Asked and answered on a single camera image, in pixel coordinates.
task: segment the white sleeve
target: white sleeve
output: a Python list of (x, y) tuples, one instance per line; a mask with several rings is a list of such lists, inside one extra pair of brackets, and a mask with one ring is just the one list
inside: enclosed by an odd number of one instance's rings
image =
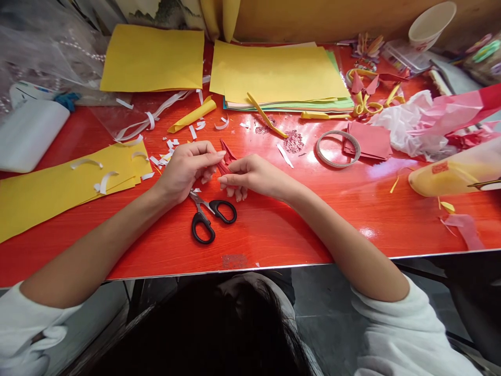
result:
[[(62, 324), (77, 307), (46, 307), (26, 298), (19, 286), (12, 287), (0, 298), (0, 374), (43, 375), (49, 359), (43, 351), (57, 345), (66, 336)], [(31, 343), (39, 333), (44, 338)]]
[(359, 358), (355, 376), (481, 376), (451, 348), (425, 292), (407, 280), (409, 294), (395, 303), (370, 299), (352, 289), (358, 296), (354, 308), (370, 321), (364, 334), (367, 354)]

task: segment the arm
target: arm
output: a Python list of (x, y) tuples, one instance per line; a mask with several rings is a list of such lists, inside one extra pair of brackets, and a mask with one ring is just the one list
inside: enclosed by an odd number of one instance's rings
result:
[(202, 183), (212, 178), (224, 154), (216, 154), (208, 141), (178, 146), (150, 190), (25, 280), (20, 286), (22, 294), (48, 307), (83, 303), (125, 251), (162, 215), (184, 201), (197, 178), (202, 177)]
[(363, 295), (387, 302), (407, 296), (409, 283), (393, 262), (313, 191), (257, 155), (240, 159), (229, 168), (235, 174), (218, 178), (221, 188), (243, 187), (229, 190), (229, 196), (235, 194), (240, 201), (251, 189), (286, 202), (322, 240), (345, 277)]

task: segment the scissors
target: scissors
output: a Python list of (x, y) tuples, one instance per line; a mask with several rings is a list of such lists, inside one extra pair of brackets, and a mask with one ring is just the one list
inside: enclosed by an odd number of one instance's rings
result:
[[(193, 237), (196, 239), (197, 242), (202, 243), (202, 244), (210, 244), (214, 241), (216, 238), (216, 233), (210, 226), (210, 221), (207, 219), (207, 217), (204, 214), (204, 211), (202, 210), (201, 205), (205, 205), (209, 211), (214, 214), (216, 217), (221, 218), (221, 220), (226, 223), (227, 225), (230, 225), (236, 221), (236, 209), (235, 207), (230, 204), (228, 201), (224, 200), (212, 200), (211, 202), (207, 203), (204, 200), (200, 198), (200, 196), (194, 192), (192, 189), (189, 193), (189, 196), (193, 201), (195, 201), (195, 205), (197, 206), (198, 212), (193, 216), (192, 220), (192, 234)], [(219, 211), (219, 206), (220, 205), (226, 205), (228, 208), (231, 209), (233, 212), (233, 218), (232, 219), (227, 219), (225, 216)], [(210, 233), (210, 238), (209, 240), (203, 240), (201, 239), (198, 234), (197, 234), (197, 224), (198, 223), (203, 223), (207, 231)]]

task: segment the yellow paper strip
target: yellow paper strip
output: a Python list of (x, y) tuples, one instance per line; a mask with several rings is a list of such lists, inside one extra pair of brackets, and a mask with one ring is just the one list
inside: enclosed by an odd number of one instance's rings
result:
[(181, 120), (177, 121), (173, 126), (171, 126), (168, 129), (168, 132), (170, 133), (176, 133), (177, 131), (181, 130), (182, 128), (186, 127), (187, 125), (190, 125), (200, 119), (201, 117), (207, 115), (209, 112), (213, 111), (216, 109), (216, 102), (212, 100), (211, 96), (208, 96), (204, 103), (197, 108), (196, 110), (190, 112), (188, 115), (186, 115), (184, 118)]

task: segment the paper cup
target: paper cup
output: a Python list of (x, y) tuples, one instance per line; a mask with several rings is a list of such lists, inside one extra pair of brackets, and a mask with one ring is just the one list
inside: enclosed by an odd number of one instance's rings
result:
[(430, 49), (454, 18), (456, 10), (456, 3), (447, 1), (422, 13), (409, 29), (410, 45), (420, 52)]

